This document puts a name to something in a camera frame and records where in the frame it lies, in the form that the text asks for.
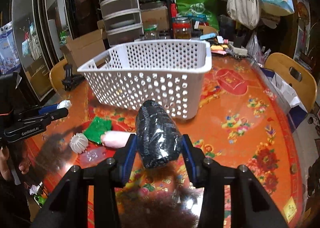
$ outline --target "human hand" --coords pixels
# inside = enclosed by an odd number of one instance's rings
[[[8,167],[7,161],[9,159],[9,150],[7,147],[1,148],[0,150],[0,173],[2,177],[9,181],[11,180],[11,171]],[[29,158],[28,158],[28,153],[27,153],[27,146],[25,143],[22,144],[22,161],[19,164],[19,170],[23,175],[28,173],[29,171]]]

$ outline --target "chair backrest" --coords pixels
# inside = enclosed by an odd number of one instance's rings
[[[58,62],[50,71],[49,79],[50,83],[52,85],[52,88],[58,92],[61,89],[64,89],[64,86],[62,84],[62,80],[65,77],[65,71],[63,67],[67,64],[67,59],[63,59],[60,62]]]
[[[288,84],[291,84],[307,111],[312,110],[317,96],[317,84],[313,76],[304,67],[282,53],[271,54],[264,67],[275,71]],[[296,79],[297,76],[292,76],[295,75],[294,70],[298,71],[296,75],[299,76],[300,81]]]

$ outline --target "jar with red lid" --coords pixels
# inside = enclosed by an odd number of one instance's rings
[[[175,39],[191,39],[192,26],[187,17],[176,17],[172,24]]]

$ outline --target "floral tablecloth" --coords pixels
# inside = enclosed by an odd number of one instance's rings
[[[302,212],[302,182],[286,115],[246,60],[214,57],[212,65],[204,78],[196,117],[175,120],[180,132],[221,165],[246,164],[294,227]],[[71,165],[80,164],[68,142],[95,116],[112,120],[114,130],[135,131],[136,111],[100,104],[86,83],[64,98],[73,103],[69,116],[28,141],[31,161],[36,168],[42,165],[49,190]],[[294,173],[290,172],[292,165],[297,168]],[[145,170],[137,155],[126,187],[116,189],[123,227],[194,227],[202,195],[203,189],[190,183],[182,156],[161,170]],[[94,221],[92,203],[90,188],[89,226]],[[230,227],[230,215],[230,189],[226,186],[225,227]]]

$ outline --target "laundry basket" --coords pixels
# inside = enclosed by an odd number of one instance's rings
[[[149,40],[114,46],[78,72],[84,73],[100,103],[138,110],[150,99],[171,117],[190,119],[197,113],[211,64],[206,41]]]

